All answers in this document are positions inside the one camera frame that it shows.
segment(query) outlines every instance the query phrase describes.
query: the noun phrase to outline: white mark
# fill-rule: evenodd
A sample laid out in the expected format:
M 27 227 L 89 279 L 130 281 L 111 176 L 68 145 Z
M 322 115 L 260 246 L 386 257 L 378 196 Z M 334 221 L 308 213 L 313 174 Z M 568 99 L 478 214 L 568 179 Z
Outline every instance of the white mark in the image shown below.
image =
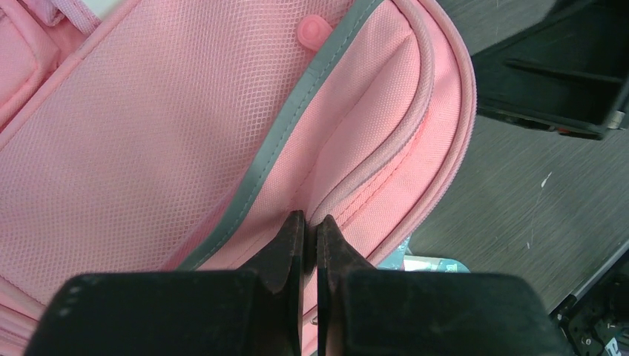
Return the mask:
M 537 205 L 539 204 L 539 200 L 541 199 L 541 194 L 544 193 L 544 186 L 546 186 L 546 182 L 550 175 L 553 174 L 551 171 L 544 180 L 541 181 L 541 190 L 539 191 L 539 195 L 537 196 L 537 200 L 535 201 L 535 205 L 533 206 L 533 215 L 531 217 L 531 245 L 533 244 L 533 237 L 535 236 L 535 213 L 537 212 Z

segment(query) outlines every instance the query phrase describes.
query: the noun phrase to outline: gray table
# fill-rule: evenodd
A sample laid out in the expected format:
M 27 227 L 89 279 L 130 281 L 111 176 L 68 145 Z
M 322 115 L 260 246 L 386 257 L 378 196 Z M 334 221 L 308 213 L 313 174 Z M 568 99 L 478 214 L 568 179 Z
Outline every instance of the gray table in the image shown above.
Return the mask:
M 554 4 L 439 2 L 471 54 L 536 23 Z M 629 133 L 592 142 L 479 116 L 458 176 L 410 248 L 472 271 L 521 276 L 550 310 L 628 240 L 628 178 Z

